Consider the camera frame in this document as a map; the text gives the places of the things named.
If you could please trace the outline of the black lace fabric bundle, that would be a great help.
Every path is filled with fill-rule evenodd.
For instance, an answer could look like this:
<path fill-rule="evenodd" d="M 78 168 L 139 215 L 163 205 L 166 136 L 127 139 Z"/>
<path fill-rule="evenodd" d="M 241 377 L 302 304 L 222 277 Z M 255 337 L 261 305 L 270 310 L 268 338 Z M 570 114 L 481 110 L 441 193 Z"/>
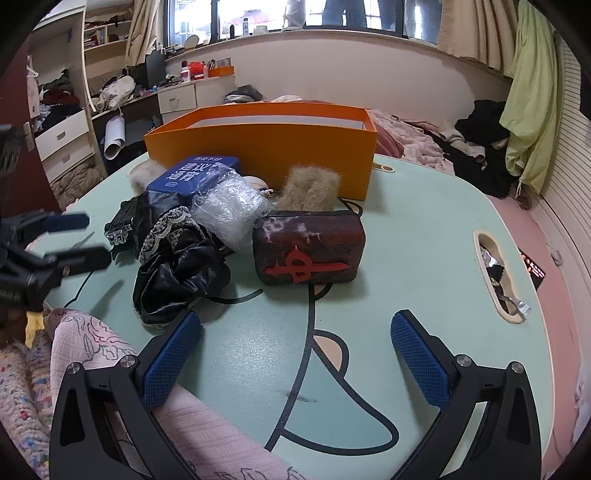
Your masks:
<path fill-rule="evenodd" d="M 139 262 L 132 305 L 148 328 L 166 327 L 230 281 L 228 247 L 197 223 L 176 193 L 145 191 L 122 202 L 104 235 L 112 257 L 130 251 Z"/>

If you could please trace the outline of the black card on bed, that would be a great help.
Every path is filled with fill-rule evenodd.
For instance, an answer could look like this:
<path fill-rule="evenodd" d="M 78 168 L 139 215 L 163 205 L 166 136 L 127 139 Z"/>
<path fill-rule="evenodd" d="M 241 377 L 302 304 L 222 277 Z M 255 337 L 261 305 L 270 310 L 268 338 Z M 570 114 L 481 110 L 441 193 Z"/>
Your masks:
<path fill-rule="evenodd" d="M 534 262 L 534 260 L 531 257 L 529 257 L 522 250 L 520 250 L 520 255 L 524 262 L 526 270 L 530 275 L 535 290 L 538 290 L 541 284 L 543 283 L 544 279 L 546 278 L 546 273 L 537 263 Z"/>

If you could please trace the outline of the beige fluffy pompom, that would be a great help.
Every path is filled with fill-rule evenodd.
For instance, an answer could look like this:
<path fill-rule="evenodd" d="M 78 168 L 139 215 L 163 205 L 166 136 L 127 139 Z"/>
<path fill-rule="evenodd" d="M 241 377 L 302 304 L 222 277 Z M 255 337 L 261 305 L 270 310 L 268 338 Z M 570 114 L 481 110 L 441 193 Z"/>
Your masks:
<path fill-rule="evenodd" d="M 332 170 L 296 166 L 280 191 L 276 208 L 287 211 L 332 211 L 338 201 L 341 177 Z"/>

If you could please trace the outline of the white drawer cabinet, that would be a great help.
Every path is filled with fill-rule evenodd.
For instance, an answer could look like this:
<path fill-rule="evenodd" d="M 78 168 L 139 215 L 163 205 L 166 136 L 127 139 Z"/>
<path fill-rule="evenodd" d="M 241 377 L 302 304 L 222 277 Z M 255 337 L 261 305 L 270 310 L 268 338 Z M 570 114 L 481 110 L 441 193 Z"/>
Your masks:
<path fill-rule="evenodd" d="M 167 123 L 197 108 L 221 105 L 235 90 L 235 76 L 211 77 L 160 89 L 157 100 L 162 121 Z"/>

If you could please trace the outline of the grey folded clothes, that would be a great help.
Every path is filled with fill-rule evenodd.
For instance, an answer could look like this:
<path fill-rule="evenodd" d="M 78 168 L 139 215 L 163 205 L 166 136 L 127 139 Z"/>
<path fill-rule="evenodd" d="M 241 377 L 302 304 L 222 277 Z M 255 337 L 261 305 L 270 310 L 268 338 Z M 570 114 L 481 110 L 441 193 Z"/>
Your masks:
<path fill-rule="evenodd" d="M 263 101 L 263 94 L 250 84 L 242 85 L 226 94 L 223 98 L 224 104 L 230 103 L 252 103 Z"/>

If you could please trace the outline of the dark red patterned pouch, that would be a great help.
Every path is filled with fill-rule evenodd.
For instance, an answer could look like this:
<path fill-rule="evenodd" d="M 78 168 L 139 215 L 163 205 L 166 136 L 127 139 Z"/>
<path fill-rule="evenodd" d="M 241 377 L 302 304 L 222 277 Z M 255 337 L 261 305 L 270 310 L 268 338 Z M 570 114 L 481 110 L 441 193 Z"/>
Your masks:
<path fill-rule="evenodd" d="M 361 218 L 349 210 L 274 211 L 252 229 L 254 266 L 266 285 L 351 282 L 365 244 Z"/>

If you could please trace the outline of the black clothes pile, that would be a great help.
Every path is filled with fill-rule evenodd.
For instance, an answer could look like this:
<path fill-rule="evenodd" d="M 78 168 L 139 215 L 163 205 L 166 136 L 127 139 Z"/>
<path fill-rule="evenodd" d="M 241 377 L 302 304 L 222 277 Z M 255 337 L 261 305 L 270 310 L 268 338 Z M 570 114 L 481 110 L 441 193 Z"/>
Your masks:
<path fill-rule="evenodd" d="M 453 127 L 439 132 L 422 130 L 443 150 L 453 164 L 454 174 L 482 193 L 507 197 L 516 178 L 506 167 L 510 132 L 501 125 L 505 102 L 476 100 L 472 113 Z"/>

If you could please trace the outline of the blue metal tin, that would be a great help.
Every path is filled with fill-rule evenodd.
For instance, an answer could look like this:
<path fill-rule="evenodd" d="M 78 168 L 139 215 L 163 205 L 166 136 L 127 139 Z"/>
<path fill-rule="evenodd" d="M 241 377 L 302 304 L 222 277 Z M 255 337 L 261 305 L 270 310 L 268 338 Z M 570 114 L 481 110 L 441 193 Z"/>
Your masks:
<path fill-rule="evenodd" d="M 147 190 L 190 196 L 208 189 L 221 175 L 240 171 L 239 159 L 233 156 L 191 156 L 177 163 L 151 181 Z"/>

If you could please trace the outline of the orange cardboard box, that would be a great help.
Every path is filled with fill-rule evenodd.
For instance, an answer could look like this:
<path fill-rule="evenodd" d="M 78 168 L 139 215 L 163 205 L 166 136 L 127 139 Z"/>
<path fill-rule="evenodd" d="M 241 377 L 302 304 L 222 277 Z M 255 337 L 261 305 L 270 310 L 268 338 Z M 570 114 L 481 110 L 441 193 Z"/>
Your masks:
<path fill-rule="evenodd" d="M 294 166 L 339 174 L 339 196 L 365 200 L 377 130 L 366 109 L 322 102 L 202 107 L 144 136 L 149 157 L 172 167 L 191 156 L 231 156 L 246 176 L 279 189 Z"/>

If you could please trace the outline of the rolled white paper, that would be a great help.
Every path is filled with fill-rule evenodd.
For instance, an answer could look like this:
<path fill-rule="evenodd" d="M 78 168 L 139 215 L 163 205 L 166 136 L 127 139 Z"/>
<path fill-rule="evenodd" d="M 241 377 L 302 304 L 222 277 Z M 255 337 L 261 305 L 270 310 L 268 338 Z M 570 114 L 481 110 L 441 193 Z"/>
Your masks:
<path fill-rule="evenodd" d="M 113 116 L 105 126 L 104 156 L 111 161 L 117 157 L 126 144 L 125 120 L 119 114 Z"/>

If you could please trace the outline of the red object on desk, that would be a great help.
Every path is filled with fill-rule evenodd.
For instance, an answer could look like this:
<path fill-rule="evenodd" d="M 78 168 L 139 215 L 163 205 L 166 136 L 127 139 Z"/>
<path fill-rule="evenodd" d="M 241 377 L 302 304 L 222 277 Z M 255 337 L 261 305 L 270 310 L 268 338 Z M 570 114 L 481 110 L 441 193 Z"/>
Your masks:
<path fill-rule="evenodd" d="M 204 78 L 205 64 L 202 62 L 192 61 L 188 63 L 189 76 L 191 80 Z"/>

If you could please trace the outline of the white fluffy pompom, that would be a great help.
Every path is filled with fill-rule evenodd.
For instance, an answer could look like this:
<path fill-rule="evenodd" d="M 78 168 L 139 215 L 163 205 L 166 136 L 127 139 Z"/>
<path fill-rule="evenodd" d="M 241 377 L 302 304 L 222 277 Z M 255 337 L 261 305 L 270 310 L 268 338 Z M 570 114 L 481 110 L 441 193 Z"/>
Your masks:
<path fill-rule="evenodd" d="M 134 194 L 138 196 L 146 191 L 147 186 L 153 180 L 157 179 L 166 171 L 167 168 L 160 163 L 152 159 L 147 159 L 134 166 L 127 174 L 127 177 Z"/>

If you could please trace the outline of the bubble wrap bundle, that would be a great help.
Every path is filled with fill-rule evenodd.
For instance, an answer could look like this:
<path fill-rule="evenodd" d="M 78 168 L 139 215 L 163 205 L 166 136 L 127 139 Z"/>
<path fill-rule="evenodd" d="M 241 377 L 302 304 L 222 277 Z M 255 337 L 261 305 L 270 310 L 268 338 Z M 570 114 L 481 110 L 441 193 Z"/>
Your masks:
<path fill-rule="evenodd" d="M 235 170 L 221 164 L 214 167 L 214 174 L 193 195 L 191 215 L 229 249 L 245 249 L 252 241 L 253 226 L 270 213 L 270 202 Z"/>

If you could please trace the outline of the pink quilted blanket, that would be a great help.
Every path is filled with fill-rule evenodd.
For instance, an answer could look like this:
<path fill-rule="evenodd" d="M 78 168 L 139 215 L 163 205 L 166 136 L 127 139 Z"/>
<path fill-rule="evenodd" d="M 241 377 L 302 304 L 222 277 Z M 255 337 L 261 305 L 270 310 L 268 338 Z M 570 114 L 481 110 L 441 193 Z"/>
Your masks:
<path fill-rule="evenodd" d="M 382 110 L 370 109 L 368 113 L 378 133 L 377 154 L 454 175 L 453 163 L 445 158 L 433 138 L 419 127 Z"/>

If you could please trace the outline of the small orange storage box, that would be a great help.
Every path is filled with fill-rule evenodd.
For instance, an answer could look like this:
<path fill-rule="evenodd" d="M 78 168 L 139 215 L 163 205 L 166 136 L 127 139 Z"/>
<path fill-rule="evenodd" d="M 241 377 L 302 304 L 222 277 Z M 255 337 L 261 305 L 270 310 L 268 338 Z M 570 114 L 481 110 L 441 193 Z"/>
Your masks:
<path fill-rule="evenodd" d="M 208 77 L 226 77 L 231 76 L 235 73 L 235 67 L 233 66 L 221 66 L 216 68 L 211 68 L 208 70 Z"/>

